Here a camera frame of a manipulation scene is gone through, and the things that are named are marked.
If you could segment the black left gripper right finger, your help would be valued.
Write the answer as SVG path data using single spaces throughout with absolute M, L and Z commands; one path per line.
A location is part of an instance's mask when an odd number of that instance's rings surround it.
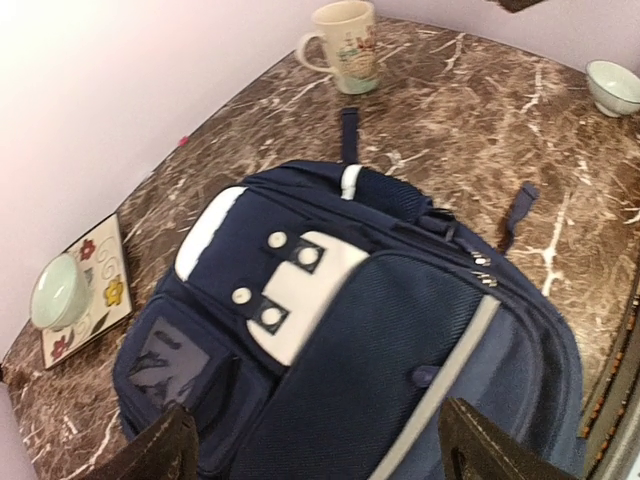
M 578 397 L 526 397 L 521 407 L 488 397 L 449 397 L 438 432 L 447 479 L 578 479 Z

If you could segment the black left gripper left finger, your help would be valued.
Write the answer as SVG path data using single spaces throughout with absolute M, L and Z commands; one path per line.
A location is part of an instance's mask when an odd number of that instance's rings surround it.
M 191 414 L 176 404 L 97 469 L 98 479 L 197 479 L 199 441 Z

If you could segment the navy blue student backpack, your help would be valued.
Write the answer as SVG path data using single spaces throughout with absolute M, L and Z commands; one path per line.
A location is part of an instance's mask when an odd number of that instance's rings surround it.
M 582 366 L 562 315 L 413 185 L 296 160 L 222 190 L 130 328 L 113 372 L 128 439 L 174 406 L 202 479 L 441 479 L 437 423 L 466 400 L 578 476 Z

